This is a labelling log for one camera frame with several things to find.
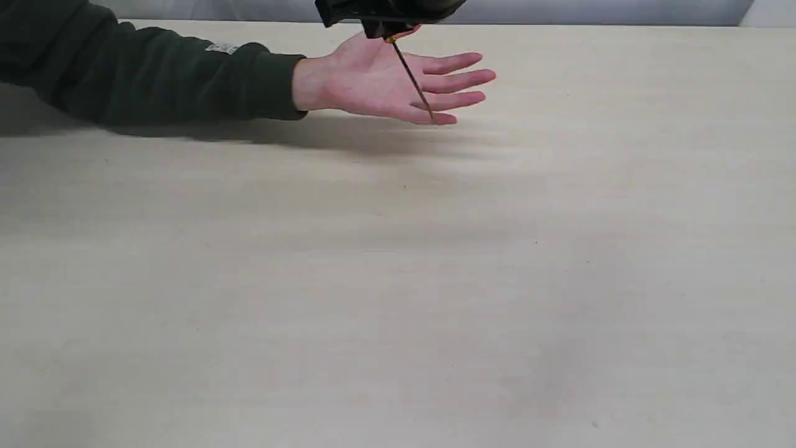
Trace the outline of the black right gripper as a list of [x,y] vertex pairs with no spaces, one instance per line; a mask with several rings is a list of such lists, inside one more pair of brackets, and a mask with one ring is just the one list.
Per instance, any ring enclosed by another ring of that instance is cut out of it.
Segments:
[[441,22],[464,1],[315,1],[322,23],[362,22],[369,39],[394,40],[414,33],[423,24]]

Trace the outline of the dark green sleeved forearm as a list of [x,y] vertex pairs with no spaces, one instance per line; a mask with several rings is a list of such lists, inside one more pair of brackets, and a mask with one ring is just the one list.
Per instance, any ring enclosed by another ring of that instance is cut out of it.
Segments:
[[96,124],[298,120],[301,55],[136,29],[88,1],[3,1],[2,82]]

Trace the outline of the bare open human hand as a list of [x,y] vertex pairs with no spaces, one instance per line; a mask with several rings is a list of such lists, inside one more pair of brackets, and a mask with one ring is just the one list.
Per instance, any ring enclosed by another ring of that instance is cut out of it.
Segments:
[[454,125],[452,111],[483,102],[486,96],[478,87],[496,79],[492,69],[476,68],[483,59],[479,53],[403,54],[434,111],[434,122],[392,47],[364,33],[353,35],[330,54],[296,64],[291,83],[296,110],[338,110],[418,125]]

